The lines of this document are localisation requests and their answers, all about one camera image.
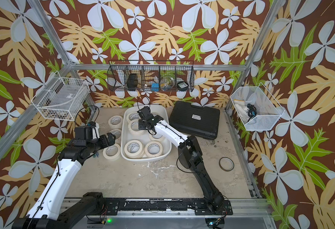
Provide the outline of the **blue item in basket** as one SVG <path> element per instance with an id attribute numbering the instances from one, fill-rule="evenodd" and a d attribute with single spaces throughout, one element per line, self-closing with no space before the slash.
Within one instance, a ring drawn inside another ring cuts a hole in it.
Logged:
<path id="1" fill-rule="evenodd" d="M 159 86 L 159 83 L 153 83 L 151 85 L 151 91 L 152 92 L 158 92 L 160 90 L 160 86 Z"/>

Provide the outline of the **white mesh basket right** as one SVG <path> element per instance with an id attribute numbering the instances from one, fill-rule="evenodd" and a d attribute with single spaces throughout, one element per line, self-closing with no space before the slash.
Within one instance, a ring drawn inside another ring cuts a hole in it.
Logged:
<path id="1" fill-rule="evenodd" d="M 285 113 L 262 83 L 259 86 L 241 86 L 231 94 L 230 99 L 247 131 L 270 131 Z"/>

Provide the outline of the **masking tape roll five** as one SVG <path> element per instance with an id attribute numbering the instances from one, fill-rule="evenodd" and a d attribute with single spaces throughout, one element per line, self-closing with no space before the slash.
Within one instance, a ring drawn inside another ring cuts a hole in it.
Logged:
<path id="1" fill-rule="evenodd" d="M 137 120 L 137 119 L 132 120 L 128 124 L 128 130 L 132 135 L 143 135 L 147 132 L 146 130 L 140 130 L 139 129 L 139 120 Z"/>

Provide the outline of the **white plastic storage box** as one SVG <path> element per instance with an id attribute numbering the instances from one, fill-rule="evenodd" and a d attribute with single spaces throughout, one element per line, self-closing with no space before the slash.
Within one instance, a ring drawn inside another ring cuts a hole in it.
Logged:
<path id="1" fill-rule="evenodd" d="M 171 149 L 172 149 L 172 143 L 169 140 L 167 140 L 166 138 L 165 138 L 164 141 L 160 142 L 163 146 L 163 153 L 162 153 L 161 156 L 148 158 L 144 153 L 143 157 L 141 159 L 130 159 L 130 158 L 126 157 L 126 155 L 124 153 L 124 146 L 127 142 L 129 142 L 131 140 L 139 140 L 144 145 L 144 148 L 145 148 L 146 144 L 151 142 L 151 140 L 149 139 L 149 132 L 148 131 L 143 135 L 132 135 L 128 130 L 128 124 L 129 123 L 126 120 L 126 116 L 127 116 L 128 113 L 137 112 L 138 110 L 139 110 L 138 107 L 135 106 L 135 107 L 131 107 L 131 108 L 127 109 L 124 113 L 122 134 L 121 134 L 121 144 L 120 144 L 122 157 L 124 159 L 128 160 L 128 161 L 133 161 L 133 162 L 152 162 L 152 161 L 164 159 L 165 157 L 167 157 L 169 155 L 169 153 L 171 152 Z"/>

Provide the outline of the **masking tape roll seven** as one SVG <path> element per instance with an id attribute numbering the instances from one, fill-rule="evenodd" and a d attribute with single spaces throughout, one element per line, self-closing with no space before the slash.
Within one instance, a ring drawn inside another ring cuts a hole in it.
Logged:
<path id="1" fill-rule="evenodd" d="M 163 137 L 163 135 L 155 133 L 155 132 L 153 132 L 152 134 L 149 134 L 149 139 L 151 141 L 158 141 L 158 142 L 162 142 L 162 141 L 165 140 L 165 138 Z"/>

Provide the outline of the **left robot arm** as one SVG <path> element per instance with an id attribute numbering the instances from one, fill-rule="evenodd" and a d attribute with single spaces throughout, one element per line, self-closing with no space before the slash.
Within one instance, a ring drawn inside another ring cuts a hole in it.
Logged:
<path id="1" fill-rule="evenodd" d="M 59 155 L 56 170 L 39 200 L 23 218 L 14 220 L 13 229 L 71 229 L 83 217 L 103 208 L 100 192 L 86 193 L 80 201 L 60 212 L 65 195 L 84 162 L 94 153 L 115 144 L 112 133 L 90 139 L 87 134 L 73 139 Z"/>

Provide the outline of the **black plastic tool case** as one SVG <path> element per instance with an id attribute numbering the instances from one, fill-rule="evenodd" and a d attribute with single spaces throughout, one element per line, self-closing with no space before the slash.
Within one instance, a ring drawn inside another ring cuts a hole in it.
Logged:
<path id="1" fill-rule="evenodd" d="M 182 133 L 214 140 L 218 135 L 219 120 L 220 111 L 216 108 L 177 101 L 169 117 L 169 124 Z"/>

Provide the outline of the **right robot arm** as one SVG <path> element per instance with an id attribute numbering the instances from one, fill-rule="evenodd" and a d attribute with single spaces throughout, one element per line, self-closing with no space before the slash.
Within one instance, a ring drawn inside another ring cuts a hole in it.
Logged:
<path id="1" fill-rule="evenodd" d="M 145 106 L 138 110 L 139 130 L 152 131 L 162 135 L 178 149 L 177 161 L 193 174 L 200 185 L 207 209 L 211 214 L 218 215 L 224 203 L 224 196 L 211 180 L 202 157 L 202 150 L 197 138 L 193 135 L 185 135 L 170 124 L 161 116 L 153 115 L 150 107 Z"/>

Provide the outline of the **masking tape roll six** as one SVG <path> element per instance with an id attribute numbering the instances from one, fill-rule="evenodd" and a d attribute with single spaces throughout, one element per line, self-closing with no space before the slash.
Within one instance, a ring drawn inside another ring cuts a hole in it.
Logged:
<path id="1" fill-rule="evenodd" d="M 145 146 L 145 155 L 148 158 L 161 156 L 163 153 L 163 146 L 158 141 L 151 141 Z"/>

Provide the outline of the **masking tape roll four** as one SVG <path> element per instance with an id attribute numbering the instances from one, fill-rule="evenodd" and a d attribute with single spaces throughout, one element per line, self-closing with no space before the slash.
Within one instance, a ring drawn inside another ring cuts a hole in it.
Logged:
<path id="1" fill-rule="evenodd" d="M 140 119 L 140 116 L 139 116 L 138 112 L 130 112 L 126 116 L 126 120 L 127 120 L 128 123 L 130 123 L 134 120 L 139 120 L 139 119 Z"/>

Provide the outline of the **masking tape roll one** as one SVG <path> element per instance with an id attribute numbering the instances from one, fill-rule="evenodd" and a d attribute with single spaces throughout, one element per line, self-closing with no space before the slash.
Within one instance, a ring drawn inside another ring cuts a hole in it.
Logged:
<path id="1" fill-rule="evenodd" d="M 115 139 L 115 143 L 120 144 L 121 143 L 121 134 L 122 134 L 122 130 L 121 129 L 113 129 L 110 131 L 111 134 L 113 134 L 116 139 Z"/>

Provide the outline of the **masking tape roll three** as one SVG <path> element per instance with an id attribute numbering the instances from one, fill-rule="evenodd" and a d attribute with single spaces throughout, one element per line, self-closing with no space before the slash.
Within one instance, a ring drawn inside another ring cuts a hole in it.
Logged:
<path id="1" fill-rule="evenodd" d="M 119 144 L 114 144 L 103 149 L 103 156 L 108 161 L 116 161 L 121 157 L 121 147 Z"/>

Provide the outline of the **masking tape roll two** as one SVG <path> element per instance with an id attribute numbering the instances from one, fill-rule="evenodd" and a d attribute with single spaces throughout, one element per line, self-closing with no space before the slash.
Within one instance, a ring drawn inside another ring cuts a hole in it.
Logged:
<path id="1" fill-rule="evenodd" d="M 111 129 L 121 129 L 123 126 L 123 117 L 120 115 L 114 115 L 109 118 L 108 124 Z"/>

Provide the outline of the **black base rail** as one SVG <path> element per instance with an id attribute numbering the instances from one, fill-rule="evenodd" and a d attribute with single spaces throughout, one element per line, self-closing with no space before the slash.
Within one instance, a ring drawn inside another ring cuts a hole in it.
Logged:
<path id="1" fill-rule="evenodd" d="M 187 212 L 193 211 L 196 216 L 230 216 L 233 214 L 231 203 L 225 199 L 216 210 L 209 210 L 209 203 L 204 198 L 102 198 L 101 203 L 91 215 L 116 216 L 122 211 L 166 211 Z"/>

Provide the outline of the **masking tape roll eight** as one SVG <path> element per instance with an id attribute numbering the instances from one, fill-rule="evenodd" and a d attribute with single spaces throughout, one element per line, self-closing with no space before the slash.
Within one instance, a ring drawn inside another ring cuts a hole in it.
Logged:
<path id="1" fill-rule="evenodd" d="M 131 140 L 125 144 L 124 153 L 127 158 L 141 159 L 144 154 L 144 145 L 139 140 Z"/>

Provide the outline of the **black box in basket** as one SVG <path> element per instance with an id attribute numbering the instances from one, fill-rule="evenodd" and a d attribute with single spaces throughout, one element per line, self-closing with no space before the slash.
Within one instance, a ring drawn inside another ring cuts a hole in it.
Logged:
<path id="1" fill-rule="evenodd" d="M 129 74 L 126 85 L 128 90 L 135 90 L 138 87 L 139 81 L 136 73 Z"/>

